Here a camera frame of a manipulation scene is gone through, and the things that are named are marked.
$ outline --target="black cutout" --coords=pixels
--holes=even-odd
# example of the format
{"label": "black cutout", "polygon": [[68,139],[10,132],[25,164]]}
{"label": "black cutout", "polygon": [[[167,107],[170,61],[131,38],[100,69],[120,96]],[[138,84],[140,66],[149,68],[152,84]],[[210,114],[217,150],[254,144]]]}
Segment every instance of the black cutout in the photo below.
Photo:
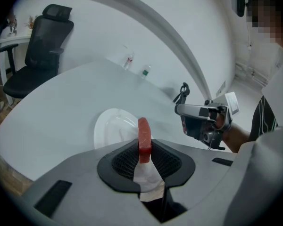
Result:
{"label": "black cutout", "polygon": [[225,165],[225,166],[231,166],[233,161],[231,160],[227,160],[227,159],[222,159],[222,158],[219,158],[219,157],[216,157],[212,160],[213,162],[216,162],[216,163],[219,163],[219,164],[222,164],[222,165]]}
{"label": "black cutout", "polygon": [[67,181],[57,181],[50,190],[34,206],[40,213],[51,217],[58,205],[64,198],[72,183]]}
{"label": "black cutout", "polygon": [[201,107],[199,110],[199,116],[208,117],[208,108]]}

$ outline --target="wooden floor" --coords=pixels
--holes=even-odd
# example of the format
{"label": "wooden floor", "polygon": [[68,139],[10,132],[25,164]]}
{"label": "wooden floor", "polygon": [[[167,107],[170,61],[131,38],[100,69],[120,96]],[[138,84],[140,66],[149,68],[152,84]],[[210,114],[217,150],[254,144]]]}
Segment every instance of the wooden floor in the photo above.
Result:
{"label": "wooden floor", "polygon": [[[9,105],[5,94],[3,93],[3,86],[0,77],[0,101],[4,101],[5,105],[0,112],[0,125],[7,115],[12,111],[15,106],[20,103],[20,99],[15,99],[13,105]],[[0,156],[0,182],[2,186],[9,192],[15,195],[22,195],[29,186],[33,183],[28,178],[21,175],[19,172],[9,166]]]}

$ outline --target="wall socket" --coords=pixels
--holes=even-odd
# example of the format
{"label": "wall socket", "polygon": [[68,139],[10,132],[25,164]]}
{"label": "wall socket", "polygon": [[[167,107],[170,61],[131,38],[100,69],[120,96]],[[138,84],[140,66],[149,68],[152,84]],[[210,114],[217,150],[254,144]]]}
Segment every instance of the wall socket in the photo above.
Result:
{"label": "wall socket", "polygon": [[218,97],[220,94],[221,94],[221,92],[222,92],[222,90],[225,88],[225,81],[223,82],[223,84],[222,84],[222,86],[220,87],[220,89],[216,92],[216,97]]}

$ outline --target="red block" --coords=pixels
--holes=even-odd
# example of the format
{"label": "red block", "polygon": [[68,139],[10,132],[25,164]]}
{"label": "red block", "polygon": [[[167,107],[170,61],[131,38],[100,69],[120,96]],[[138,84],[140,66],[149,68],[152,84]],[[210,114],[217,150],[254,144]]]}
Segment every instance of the red block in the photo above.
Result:
{"label": "red block", "polygon": [[151,129],[146,118],[138,119],[138,149],[140,155],[140,163],[150,161],[151,155]]}

